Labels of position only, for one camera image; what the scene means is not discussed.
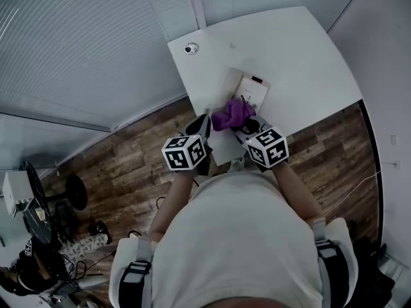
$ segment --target white t-shirt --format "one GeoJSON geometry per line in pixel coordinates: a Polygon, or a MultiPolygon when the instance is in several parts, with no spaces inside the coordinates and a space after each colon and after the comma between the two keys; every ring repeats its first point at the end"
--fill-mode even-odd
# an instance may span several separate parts
{"type": "MultiPolygon", "coordinates": [[[[313,232],[273,182],[247,171],[227,173],[202,184],[194,198],[155,249],[154,308],[201,308],[236,296],[322,306],[313,232]]],[[[330,223],[326,235],[344,242],[355,261],[343,219],[330,223]]]]}

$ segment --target person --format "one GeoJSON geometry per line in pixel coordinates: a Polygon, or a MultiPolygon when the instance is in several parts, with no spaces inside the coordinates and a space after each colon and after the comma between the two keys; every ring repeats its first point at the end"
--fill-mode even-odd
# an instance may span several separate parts
{"type": "MultiPolygon", "coordinates": [[[[255,173],[235,160],[189,203],[194,177],[176,174],[149,229],[152,307],[322,307],[312,227],[324,215],[290,165],[255,173]]],[[[338,218],[325,232],[349,248],[349,301],[358,266],[347,225],[338,218]]]]}
{"type": "Polygon", "coordinates": [[[0,286],[18,296],[39,294],[58,280],[76,273],[77,265],[88,254],[110,241],[102,221],[92,227],[94,234],[55,251],[32,237],[11,268],[0,267],[0,286]]]}

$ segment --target wooden floor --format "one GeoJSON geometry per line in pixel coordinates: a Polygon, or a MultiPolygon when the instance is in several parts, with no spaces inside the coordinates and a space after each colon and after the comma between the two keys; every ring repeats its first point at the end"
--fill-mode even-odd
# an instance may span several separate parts
{"type": "MultiPolygon", "coordinates": [[[[113,252],[129,230],[148,230],[157,211],[155,202],[168,192],[173,178],[161,147],[194,117],[189,100],[178,101],[114,133],[60,166],[60,176],[53,173],[42,181],[47,194],[64,191],[64,182],[72,173],[84,181],[89,203],[76,213],[79,226],[75,237],[87,236],[87,226],[102,220],[113,238],[113,243],[94,254],[87,264],[113,252]]],[[[363,236],[377,240],[376,179],[366,180],[342,202],[364,178],[376,172],[358,104],[289,136],[288,145],[290,165],[321,204],[327,219],[344,217],[354,241],[363,236]]],[[[213,165],[210,175],[226,169],[213,165]]],[[[90,272],[109,275],[111,262],[112,258],[105,259],[90,272]]],[[[107,291],[108,284],[91,293],[110,307],[107,291]]],[[[86,294],[76,296],[83,298],[86,294]]]]}

